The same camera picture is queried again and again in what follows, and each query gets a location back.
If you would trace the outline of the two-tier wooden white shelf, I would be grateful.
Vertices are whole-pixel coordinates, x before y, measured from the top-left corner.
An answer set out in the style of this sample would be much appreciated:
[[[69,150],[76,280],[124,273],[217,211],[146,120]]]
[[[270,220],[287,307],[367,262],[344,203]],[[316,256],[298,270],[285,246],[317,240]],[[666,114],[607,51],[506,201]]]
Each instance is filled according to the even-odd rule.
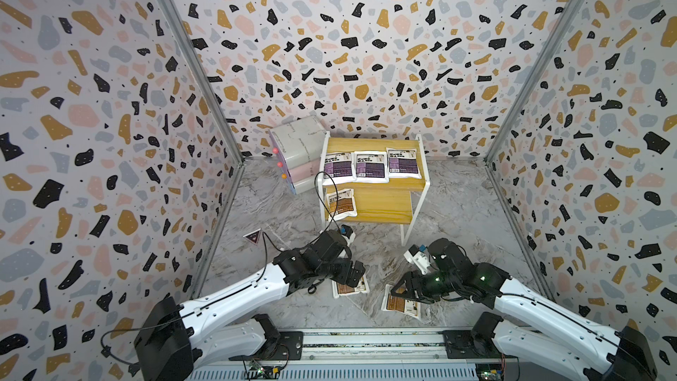
[[[421,178],[395,178],[389,183],[342,183],[338,188],[354,191],[357,215],[348,217],[348,223],[397,224],[400,226],[401,243],[405,245],[430,187],[423,137],[420,134],[409,140],[349,139],[334,138],[326,132],[320,165],[324,166],[328,153],[385,152],[390,148],[416,151]]]

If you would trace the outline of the purple coffee bag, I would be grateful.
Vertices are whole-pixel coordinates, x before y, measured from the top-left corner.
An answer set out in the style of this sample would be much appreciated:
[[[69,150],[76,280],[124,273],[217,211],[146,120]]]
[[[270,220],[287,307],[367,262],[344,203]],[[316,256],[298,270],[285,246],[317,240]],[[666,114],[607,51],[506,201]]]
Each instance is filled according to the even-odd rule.
[[[386,152],[354,152],[356,183],[389,183],[387,163]]]
[[[421,179],[418,165],[418,151],[416,149],[386,150],[388,177],[390,179]]]
[[[353,153],[328,153],[324,159],[323,185],[356,181]]]

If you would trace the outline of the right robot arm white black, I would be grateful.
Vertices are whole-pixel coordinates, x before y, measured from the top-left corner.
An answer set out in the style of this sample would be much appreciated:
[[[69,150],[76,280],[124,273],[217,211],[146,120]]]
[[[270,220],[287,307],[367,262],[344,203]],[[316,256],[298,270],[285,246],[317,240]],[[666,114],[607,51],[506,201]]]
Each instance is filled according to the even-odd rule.
[[[655,380],[649,342],[631,326],[617,331],[541,296],[501,268],[474,263],[446,238],[405,259],[416,270],[391,287],[391,295],[432,304],[469,301],[487,307],[472,328],[476,352],[497,351],[526,359],[569,380]]]

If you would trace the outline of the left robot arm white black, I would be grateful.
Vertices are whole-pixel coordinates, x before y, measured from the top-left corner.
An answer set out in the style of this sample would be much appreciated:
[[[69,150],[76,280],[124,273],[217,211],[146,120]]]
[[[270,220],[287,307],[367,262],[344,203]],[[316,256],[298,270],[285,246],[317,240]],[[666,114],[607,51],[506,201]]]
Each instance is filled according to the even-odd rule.
[[[216,293],[177,303],[156,303],[139,329],[132,368],[145,380],[185,380],[209,363],[274,356],[282,345],[271,319],[257,309],[325,280],[358,286],[365,266],[352,258],[354,231],[347,225],[325,231],[301,248],[284,250],[250,277]]]

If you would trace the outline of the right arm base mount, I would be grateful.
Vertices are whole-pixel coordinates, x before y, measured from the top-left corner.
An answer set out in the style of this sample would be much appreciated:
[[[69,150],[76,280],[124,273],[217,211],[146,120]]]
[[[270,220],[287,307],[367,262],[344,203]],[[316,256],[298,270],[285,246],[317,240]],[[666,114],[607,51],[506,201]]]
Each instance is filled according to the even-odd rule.
[[[490,340],[476,340],[471,330],[445,330],[442,337],[448,359],[500,359],[502,355]]]

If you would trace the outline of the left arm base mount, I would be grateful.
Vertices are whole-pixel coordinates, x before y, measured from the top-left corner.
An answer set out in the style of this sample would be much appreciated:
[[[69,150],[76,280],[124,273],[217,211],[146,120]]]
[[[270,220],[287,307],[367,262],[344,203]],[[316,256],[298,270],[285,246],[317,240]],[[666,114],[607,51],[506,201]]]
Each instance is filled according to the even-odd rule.
[[[303,355],[304,333],[302,331],[283,331],[276,340],[266,340],[262,347],[248,355],[239,354],[229,361],[300,361]]]

